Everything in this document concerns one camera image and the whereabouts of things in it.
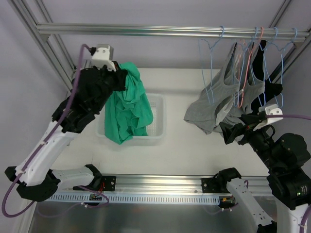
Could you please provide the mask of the green tank top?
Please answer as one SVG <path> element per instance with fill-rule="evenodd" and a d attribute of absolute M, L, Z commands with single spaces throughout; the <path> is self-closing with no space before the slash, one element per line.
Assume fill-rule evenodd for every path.
<path fill-rule="evenodd" d="M 125 90 L 113 92 L 104 110 L 104 134 L 119 145 L 134 136 L 147 136 L 146 127 L 154 120 L 137 66 L 127 62 L 120 69 L 127 71 Z"/>

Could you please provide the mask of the light blue wire hanger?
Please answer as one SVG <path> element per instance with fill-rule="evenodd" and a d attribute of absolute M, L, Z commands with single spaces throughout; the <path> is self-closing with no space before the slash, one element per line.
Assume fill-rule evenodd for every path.
<path fill-rule="evenodd" d="M 214 92 L 212 89 L 213 86 L 213 51 L 214 48 L 216 47 L 216 45 L 220 42 L 220 40 L 223 38 L 224 32 L 225 32 L 225 28 L 224 26 L 220 26 L 221 28 L 221 33 L 219 35 L 219 38 L 217 39 L 217 41 L 211 45 L 210 42 L 207 39 L 204 38 L 200 38 L 198 39 L 198 50 L 199 50 L 199 57 L 200 57 L 200 68 L 201 68 L 201 74 L 202 74 L 202 80 L 203 80 L 203 84 L 204 84 L 204 91 L 207 95 L 207 100 L 209 102 L 210 105 L 214 104 Z M 202 42 L 206 42 L 207 46 L 208 46 L 208 51 L 209 51 L 209 56 L 210 56 L 210 82 L 209 82 L 209 89 L 207 89 L 207 83 L 206 83 L 206 79 L 205 79 L 205 73 L 204 73 L 204 62 L 203 62 L 203 53 L 202 53 L 202 49 L 201 49 L 201 44 Z"/>

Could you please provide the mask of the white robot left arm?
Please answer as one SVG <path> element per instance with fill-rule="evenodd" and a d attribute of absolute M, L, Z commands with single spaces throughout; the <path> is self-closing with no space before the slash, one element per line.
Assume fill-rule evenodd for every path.
<path fill-rule="evenodd" d="M 102 175 L 93 165 L 69 170 L 51 167 L 65 147 L 100 113 L 109 97 L 125 90 L 127 74 L 120 67 L 109 71 L 106 66 L 85 68 L 77 73 L 70 96 L 53 113 L 36 149 L 22 164 L 5 170 L 8 179 L 17 182 L 21 198 L 41 202 L 57 190 L 83 187 L 100 190 Z"/>

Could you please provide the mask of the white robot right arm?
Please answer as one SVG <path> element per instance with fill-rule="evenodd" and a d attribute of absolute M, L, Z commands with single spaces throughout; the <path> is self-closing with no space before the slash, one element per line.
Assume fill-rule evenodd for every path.
<path fill-rule="evenodd" d="M 249 144 L 268 168 L 267 181 L 276 199 L 277 221 L 264 215 L 261 206 L 248 192 L 247 183 L 234 167 L 219 171 L 211 180 L 213 187 L 229 192 L 235 198 L 258 233 L 305 233 L 308 229 L 311 179 L 302 169 L 311 158 L 307 144 L 298 134 L 285 133 L 277 141 L 267 134 L 268 129 L 276 131 L 269 120 L 293 117 L 309 119 L 308 116 L 260 112 L 256 116 L 242 115 L 241 123 L 234 126 L 220 123 L 225 144 L 242 136 L 238 144 Z"/>

